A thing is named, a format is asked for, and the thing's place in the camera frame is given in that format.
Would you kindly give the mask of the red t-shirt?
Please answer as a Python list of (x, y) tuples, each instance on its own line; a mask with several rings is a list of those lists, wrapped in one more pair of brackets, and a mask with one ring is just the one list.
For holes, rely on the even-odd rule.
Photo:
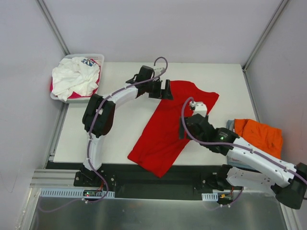
[(219, 94), (205, 92), (184, 80), (170, 82), (173, 100), (161, 100), (145, 126), (128, 159), (161, 178), (173, 165), (189, 139), (179, 139), (179, 121), (184, 102), (193, 97), (203, 102), (208, 112), (218, 101)]

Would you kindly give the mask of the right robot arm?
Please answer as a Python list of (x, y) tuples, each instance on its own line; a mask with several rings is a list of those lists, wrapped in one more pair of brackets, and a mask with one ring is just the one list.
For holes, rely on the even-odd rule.
[(225, 127), (214, 128), (208, 116), (200, 114), (179, 119), (179, 137), (250, 166), (243, 169), (223, 164), (216, 175), (206, 179), (210, 187), (220, 191), (230, 186), (260, 190), (289, 208), (301, 208), (307, 191), (306, 164), (294, 165), (278, 159)]

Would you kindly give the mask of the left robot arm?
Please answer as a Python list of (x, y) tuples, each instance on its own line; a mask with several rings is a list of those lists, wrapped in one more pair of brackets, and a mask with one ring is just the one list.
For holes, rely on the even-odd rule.
[(154, 69), (143, 65), (137, 74), (115, 92), (105, 96), (98, 94), (91, 96), (82, 118), (84, 129), (88, 133), (87, 153), (83, 165), (89, 171), (84, 179), (90, 186), (101, 183), (102, 175), (95, 170), (102, 165), (100, 151), (105, 136), (113, 126), (115, 110), (145, 93), (149, 98), (173, 99), (170, 80), (165, 81), (164, 88), (162, 88), (163, 81), (160, 80), (166, 70), (167, 67)]

